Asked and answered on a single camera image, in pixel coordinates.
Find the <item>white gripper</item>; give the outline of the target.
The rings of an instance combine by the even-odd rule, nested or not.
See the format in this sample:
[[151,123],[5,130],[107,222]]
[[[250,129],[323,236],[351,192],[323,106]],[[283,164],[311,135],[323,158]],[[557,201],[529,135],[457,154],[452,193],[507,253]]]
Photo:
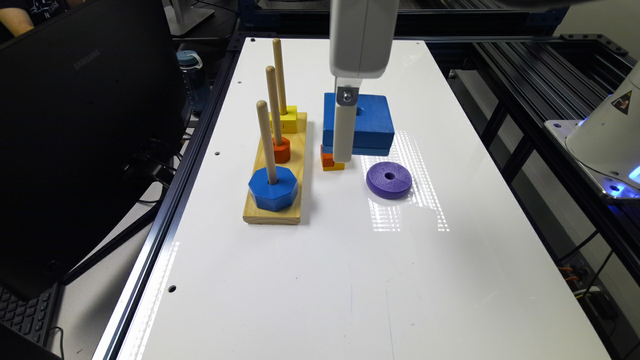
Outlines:
[[399,0],[330,2],[330,69],[335,81],[333,159],[351,160],[361,79],[376,79],[387,67]]

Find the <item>person forearm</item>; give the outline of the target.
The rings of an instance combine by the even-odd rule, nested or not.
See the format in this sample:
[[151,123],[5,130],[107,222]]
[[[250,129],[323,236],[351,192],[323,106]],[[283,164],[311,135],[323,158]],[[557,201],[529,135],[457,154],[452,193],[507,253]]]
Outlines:
[[1,41],[7,41],[61,15],[85,0],[1,0]]

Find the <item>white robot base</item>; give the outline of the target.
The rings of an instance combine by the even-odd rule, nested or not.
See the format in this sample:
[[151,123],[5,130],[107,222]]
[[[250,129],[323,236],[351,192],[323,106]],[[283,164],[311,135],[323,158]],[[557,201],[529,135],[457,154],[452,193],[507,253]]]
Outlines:
[[608,201],[639,201],[639,68],[582,120],[545,127]]

